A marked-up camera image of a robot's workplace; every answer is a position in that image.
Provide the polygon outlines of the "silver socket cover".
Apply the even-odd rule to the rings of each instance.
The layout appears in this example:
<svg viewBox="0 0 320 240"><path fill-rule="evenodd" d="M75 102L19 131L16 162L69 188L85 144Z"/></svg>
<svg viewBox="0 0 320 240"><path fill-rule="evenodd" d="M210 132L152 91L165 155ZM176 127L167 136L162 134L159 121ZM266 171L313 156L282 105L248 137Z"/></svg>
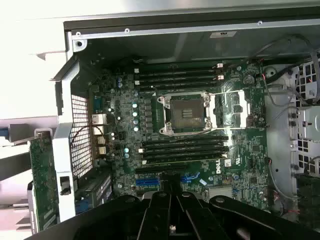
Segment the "silver socket cover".
<svg viewBox="0 0 320 240"><path fill-rule="evenodd" d="M245 100L245 92L210 96L212 126L230 130L240 130L247 127L247 117L250 114L250 104Z"/></svg>

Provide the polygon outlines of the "black expansion slot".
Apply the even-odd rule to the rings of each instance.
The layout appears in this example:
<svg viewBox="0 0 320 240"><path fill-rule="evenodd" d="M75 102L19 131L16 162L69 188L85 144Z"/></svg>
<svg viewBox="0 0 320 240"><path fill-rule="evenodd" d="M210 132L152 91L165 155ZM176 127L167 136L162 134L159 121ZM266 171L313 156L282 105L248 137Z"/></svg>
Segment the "black expansion slot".
<svg viewBox="0 0 320 240"><path fill-rule="evenodd" d="M167 171L180 171L185 170L187 167L187 164L157 165L151 167L136 168L134 171L137 175L142 175L150 173L161 173Z"/></svg>

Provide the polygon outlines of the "silver drive cage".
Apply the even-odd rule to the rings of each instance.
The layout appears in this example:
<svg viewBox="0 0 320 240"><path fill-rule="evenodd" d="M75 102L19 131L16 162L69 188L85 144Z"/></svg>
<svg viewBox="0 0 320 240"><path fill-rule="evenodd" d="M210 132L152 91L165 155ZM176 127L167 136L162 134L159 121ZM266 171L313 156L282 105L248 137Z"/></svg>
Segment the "silver drive cage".
<svg viewBox="0 0 320 240"><path fill-rule="evenodd" d="M312 62L264 69L267 155L276 191L290 201L298 197L299 175L320 178L320 104Z"/></svg>

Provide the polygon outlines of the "open pc case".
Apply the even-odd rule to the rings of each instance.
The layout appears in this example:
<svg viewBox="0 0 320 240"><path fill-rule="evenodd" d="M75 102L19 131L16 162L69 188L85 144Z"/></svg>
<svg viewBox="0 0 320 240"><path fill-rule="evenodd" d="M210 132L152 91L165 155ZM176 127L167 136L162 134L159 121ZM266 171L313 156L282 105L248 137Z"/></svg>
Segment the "open pc case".
<svg viewBox="0 0 320 240"><path fill-rule="evenodd" d="M93 147L89 88L104 69L142 64L224 61L262 66L265 120L265 68L312 62L320 104L320 6L277 11L191 13L72 20L64 24L68 60L55 77L58 127L53 138L61 223L117 196L111 167ZM320 178L301 174L298 199L275 188L267 153L269 208L263 211L320 233ZM197 240L173 195L167 240Z"/></svg>

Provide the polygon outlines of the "black ram slot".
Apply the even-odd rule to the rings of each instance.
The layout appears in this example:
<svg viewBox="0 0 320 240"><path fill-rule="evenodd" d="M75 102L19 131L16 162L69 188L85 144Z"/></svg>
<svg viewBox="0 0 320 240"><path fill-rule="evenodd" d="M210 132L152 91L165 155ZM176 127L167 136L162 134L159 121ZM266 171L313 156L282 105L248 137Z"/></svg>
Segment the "black ram slot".
<svg viewBox="0 0 320 240"><path fill-rule="evenodd" d="M189 89L206 89L206 88L215 88L219 87L220 85L215 82L209 82L206 84L185 84L185 85L178 85L178 84L169 84L169 85L158 85L151 88L151 86L140 86L139 89L142 92L157 90L157 91L177 91L177 90L189 90Z"/></svg>
<svg viewBox="0 0 320 240"><path fill-rule="evenodd" d="M219 75L224 74L222 70L214 70L214 69L192 69L192 70L184 70L184 71L166 71L166 72L145 72L138 73L135 77L139 78L151 78L151 77L170 77L170 76L180 76L180 75L201 75L201 74L212 74Z"/></svg>
<svg viewBox="0 0 320 240"><path fill-rule="evenodd" d="M133 72L135 74L140 74L142 72L161 72L161 71L182 71L182 70L201 70L201 69L221 69L224 67L223 63L217 63L213 66L178 66L178 65L168 65L168 66L155 66L149 68L134 68Z"/></svg>
<svg viewBox="0 0 320 240"><path fill-rule="evenodd" d="M209 81L220 81L224 80L224 75L214 76L186 76L186 77L173 77L173 78L147 78L135 80L136 86L142 85L156 85L156 84L167 84L167 83L192 83L192 82L209 82Z"/></svg>
<svg viewBox="0 0 320 240"><path fill-rule="evenodd" d="M193 156L210 156L217 154L224 154L229 151L227 146L216 147L211 149L198 149L198 150L187 150L180 152L168 152L168 153L155 153L155 154L144 154L143 160L153 161L153 160L162 160L170 158L180 158L180 157L193 157Z"/></svg>
<svg viewBox="0 0 320 240"><path fill-rule="evenodd" d="M162 154L176 152L218 151L227 152L229 147L221 139L189 139L175 142L144 142L138 149L139 154Z"/></svg>
<svg viewBox="0 0 320 240"><path fill-rule="evenodd" d="M228 140L228 136L222 135L198 135L198 136L189 136L180 139L164 139L164 140L149 140L144 141L142 145L144 147L151 146L151 145L158 145L158 144L174 144L174 143L181 143L181 142L188 142L188 141L211 141L211 140L218 140L218 141L226 141Z"/></svg>

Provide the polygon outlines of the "cpu socket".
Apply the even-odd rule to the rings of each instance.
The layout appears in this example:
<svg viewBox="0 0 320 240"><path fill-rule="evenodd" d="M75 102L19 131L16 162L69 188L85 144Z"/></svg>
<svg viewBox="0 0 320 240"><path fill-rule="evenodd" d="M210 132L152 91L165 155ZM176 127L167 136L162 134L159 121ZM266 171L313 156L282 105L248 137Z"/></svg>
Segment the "cpu socket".
<svg viewBox="0 0 320 240"><path fill-rule="evenodd" d="M190 136L217 127L215 97L206 91L168 93L155 98L154 124L169 137Z"/></svg>

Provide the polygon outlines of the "blue expansion slot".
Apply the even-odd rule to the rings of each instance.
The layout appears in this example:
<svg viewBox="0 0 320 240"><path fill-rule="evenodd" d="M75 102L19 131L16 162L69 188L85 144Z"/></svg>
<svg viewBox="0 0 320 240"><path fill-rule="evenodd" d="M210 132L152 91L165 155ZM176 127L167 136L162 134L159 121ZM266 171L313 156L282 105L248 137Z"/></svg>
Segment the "blue expansion slot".
<svg viewBox="0 0 320 240"><path fill-rule="evenodd" d="M183 176L180 178L181 183L191 183L192 180L197 179L198 176ZM159 178L144 178L144 179L136 179L135 180L135 185L137 187L149 187L149 186L158 186L160 184L160 179Z"/></svg>

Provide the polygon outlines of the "silver chipset heatsink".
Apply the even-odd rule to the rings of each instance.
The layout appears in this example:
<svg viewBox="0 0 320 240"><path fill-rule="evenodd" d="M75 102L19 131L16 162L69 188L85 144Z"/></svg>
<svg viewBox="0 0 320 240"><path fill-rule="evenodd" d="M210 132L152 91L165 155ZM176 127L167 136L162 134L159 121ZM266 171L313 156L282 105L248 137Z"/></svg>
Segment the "silver chipset heatsink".
<svg viewBox="0 0 320 240"><path fill-rule="evenodd" d="M210 200L213 197L216 196L225 196L232 198L232 187L231 186L223 186L223 187L210 187L208 189L208 199Z"/></svg>

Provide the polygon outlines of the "coin cell battery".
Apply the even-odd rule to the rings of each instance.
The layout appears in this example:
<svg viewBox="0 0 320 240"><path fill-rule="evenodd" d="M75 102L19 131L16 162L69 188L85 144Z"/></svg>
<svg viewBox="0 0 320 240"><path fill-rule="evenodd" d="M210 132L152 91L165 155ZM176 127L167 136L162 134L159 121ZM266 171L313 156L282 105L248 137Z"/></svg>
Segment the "coin cell battery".
<svg viewBox="0 0 320 240"><path fill-rule="evenodd" d="M243 77L243 84L244 85L248 85L248 86L254 86L256 83L256 79L253 75L251 74L246 74L244 77Z"/></svg>

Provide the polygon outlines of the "thin socket locking lever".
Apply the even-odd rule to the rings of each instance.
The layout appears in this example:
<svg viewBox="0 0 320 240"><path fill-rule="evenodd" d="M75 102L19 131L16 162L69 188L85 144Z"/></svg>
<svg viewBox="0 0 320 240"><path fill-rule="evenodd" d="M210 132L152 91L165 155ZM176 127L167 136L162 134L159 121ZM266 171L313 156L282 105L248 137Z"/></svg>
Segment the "thin socket locking lever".
<svg viewBox="0 0 320 240"><path fill-rule="evenodd" d="M212 128L212 129L205 129L202 131L191 131L191 132L174 132L165 131L164 129L160 129L158 132L159 134L169 137L170 139L183 139L183 138L192 138L192 137L199 137L199 136L207 136L207 135L221 135L224 134L225 128Z"/></svg>
<svg viewBox="0 0 320 240"><path fill-rule="evenodd" d="M232 90L232 91L225 91L225 92L218 92L218 93L209 93L210 96L216 96L216 95L226 95L231 93L239 93L243 92L244 90Z"/></svg>

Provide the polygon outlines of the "green dell motherboard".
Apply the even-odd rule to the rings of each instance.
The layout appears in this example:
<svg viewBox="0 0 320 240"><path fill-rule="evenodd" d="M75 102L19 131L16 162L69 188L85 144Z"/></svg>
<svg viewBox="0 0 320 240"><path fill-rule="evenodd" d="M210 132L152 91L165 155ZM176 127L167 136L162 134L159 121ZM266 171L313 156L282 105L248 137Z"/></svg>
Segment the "green dell motherboard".
<svg viewBox="0 0 320 240"><path fill-rule="evenodd" d="M162 77L135 77L135 68L167 67L170 65L209 67L223 63L224 74L193 74ZM255 85L245 85L243 78L250 74L255 77ZM197 76L224 75L224 80L135 85L135 80L164 79ZM206 89L151 90L141 91L141 86L192 85L216 83L219 87ZM142 143L156 140L174 140L161 135L154 126L155 98L170 93L204 91L221 93L243 90L245 100L250 105L245 129L226 129L223 140L228 152L215 155L183 156L176 158L143 160L143 153L138 153ZM268 167L266 110L264 100L262 65L257 62L245 62L230 67L225 61L188 61L178 63L159 63L118 66L103 69L101 75L88 89L92 116L92 144L98 159L105 161L111 168L112 188L116 196L132 195L144 199L148 194L159 191L155 186L136 186L137 179L158 178L162 173L180 177L198 176L191 183L181 183L183 191L192 192L204 201L209 200L209 188L232 187L232 199L267 210ZM185 170L164 171L157 173L136 174L135 169L153 166L188 165Z"/></svg>

